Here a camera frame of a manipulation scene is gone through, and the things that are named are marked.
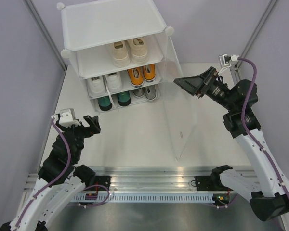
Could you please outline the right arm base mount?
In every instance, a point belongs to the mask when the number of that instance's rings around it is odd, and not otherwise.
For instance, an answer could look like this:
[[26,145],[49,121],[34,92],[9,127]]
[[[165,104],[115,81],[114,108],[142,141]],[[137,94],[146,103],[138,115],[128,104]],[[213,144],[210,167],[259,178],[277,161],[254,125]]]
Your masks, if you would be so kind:
[[218,182],[216,177],[198,175],[195,176],[197,191],[222,191],[223,186]]

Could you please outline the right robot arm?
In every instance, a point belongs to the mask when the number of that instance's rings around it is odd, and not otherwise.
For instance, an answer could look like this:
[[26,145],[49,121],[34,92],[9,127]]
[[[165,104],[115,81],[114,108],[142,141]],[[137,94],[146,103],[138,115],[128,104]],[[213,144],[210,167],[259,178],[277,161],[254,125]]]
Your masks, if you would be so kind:
[[289,180],[273,160],[261,125],[251,109],[258,101],[256,84],[244,79],[229,89],[213,67],[200,75],[176,78],[173,82],[191,96],[206,95],[228,111],[223,116],[223,123],[245,152],[259,181],[255,184],[231,166],[223,165],[214,168],[200,187],[235,191],[250,203],[261,221],[288,213]]

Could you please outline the grey canvas sneaker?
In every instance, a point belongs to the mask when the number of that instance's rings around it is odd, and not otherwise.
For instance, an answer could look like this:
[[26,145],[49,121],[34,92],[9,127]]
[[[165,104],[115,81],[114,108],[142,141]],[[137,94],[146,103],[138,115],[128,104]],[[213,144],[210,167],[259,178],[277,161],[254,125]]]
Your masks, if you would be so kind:
[[138,89],[134,89],[132,91],[133,95],[135,98],[142,98],[145,95],[144,89],[143,88],[138,88]]
[[157,91],[155,85],[144,88],[144,94],[148,101],[154,101],[157,98]]

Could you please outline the translucent cabinet door panel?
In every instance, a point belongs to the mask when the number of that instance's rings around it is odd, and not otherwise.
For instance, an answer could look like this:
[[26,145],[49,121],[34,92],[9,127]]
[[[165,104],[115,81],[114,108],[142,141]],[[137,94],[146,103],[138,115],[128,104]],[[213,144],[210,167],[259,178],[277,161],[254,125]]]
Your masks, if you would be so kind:
[[176,160],[184,155],[193,135],[197,120],[192,97],[174,83],[183,72],[170,37],[167,38],[166,56],[162,74],[161,93],[170,136],[171,148]]

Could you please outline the white sneaker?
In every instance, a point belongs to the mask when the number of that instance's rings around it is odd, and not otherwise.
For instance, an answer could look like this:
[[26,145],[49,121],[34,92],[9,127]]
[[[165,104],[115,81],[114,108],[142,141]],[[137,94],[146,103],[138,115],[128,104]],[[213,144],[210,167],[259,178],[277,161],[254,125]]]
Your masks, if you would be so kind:
[[88,87],[92,95],[101,96],[105,94],[106,89],[104,85],[104,79],[102,76],[93,77],[87,79]]
[[107,96],[112,103],[112,106],[116,108],[112,95],[121,92],[123,88],[120,72],[114,72],[104,75],[105,87]]

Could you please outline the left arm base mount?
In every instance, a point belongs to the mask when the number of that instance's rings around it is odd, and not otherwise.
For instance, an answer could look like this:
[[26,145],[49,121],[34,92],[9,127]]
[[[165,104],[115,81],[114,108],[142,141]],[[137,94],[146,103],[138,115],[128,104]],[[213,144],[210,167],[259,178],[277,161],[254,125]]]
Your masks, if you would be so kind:
[[103,187],[100,187],[100,186],[96,186],[96,185],[102,185],[102,186],[106,187],[107,189],[110,189],[111,176],[107,176],[107,175],[96,176],[94,183],[92,183],[92,185],[94,185],[94,187],[86,189],[85,191],[90,191],[94,194],[98,194],[99,191],[105,192],[106,189],[104,189]]

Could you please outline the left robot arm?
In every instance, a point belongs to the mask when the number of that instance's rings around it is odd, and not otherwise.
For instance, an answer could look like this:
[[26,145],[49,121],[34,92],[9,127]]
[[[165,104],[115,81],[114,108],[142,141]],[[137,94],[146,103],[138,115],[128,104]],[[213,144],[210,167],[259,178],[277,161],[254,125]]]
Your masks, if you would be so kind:
[[50,155],[38,172],[38,179],[24,207],[14,220],[2,224],[2,231],[47,231],[59,213],[82,190],[94,188],[95,172],[76,166],[85,138],[101,132],[99,117],[85,115],[88,126],[75,118],[71,109],[53,115],[51,124],[58,135]]

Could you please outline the orange canvas sneaker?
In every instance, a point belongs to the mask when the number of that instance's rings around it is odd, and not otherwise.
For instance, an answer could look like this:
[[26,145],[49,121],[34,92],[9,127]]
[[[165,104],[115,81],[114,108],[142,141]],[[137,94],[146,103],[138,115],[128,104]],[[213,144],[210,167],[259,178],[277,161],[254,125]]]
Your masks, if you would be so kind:
[[143,66],[143,75],[146,82],[152,82],[156,78],[155,65],[149,64]]
[[131,68],[127,70],[131,84],[135,88],[140,88],[144,83],[144,78],[139,67]]

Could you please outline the green loafer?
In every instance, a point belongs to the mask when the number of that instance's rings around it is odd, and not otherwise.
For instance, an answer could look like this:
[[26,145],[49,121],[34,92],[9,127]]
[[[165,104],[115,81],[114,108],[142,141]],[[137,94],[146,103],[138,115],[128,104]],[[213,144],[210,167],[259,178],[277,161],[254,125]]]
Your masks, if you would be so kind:
[[120,106],[128,106],[131,104],[130,93],[128,91],[117,94],[117,100]]
[[99,108],[102,111],[108,111],[112,108],[112,103],[110,101],[109,96],[98,98],[97,101],[98,101]]

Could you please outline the beige sneaker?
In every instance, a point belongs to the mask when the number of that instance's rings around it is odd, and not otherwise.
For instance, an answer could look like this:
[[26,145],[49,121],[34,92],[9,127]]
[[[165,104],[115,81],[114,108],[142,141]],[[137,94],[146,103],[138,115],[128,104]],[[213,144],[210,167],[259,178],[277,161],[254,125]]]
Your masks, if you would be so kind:
[[110,44],[111,57],[116,67],[126,67],[130,64],[130,57],[125,41]]
[[131,59],[135,64],[145,64],[149,59],[148,47],[144,37],[127,40],[131,50]]

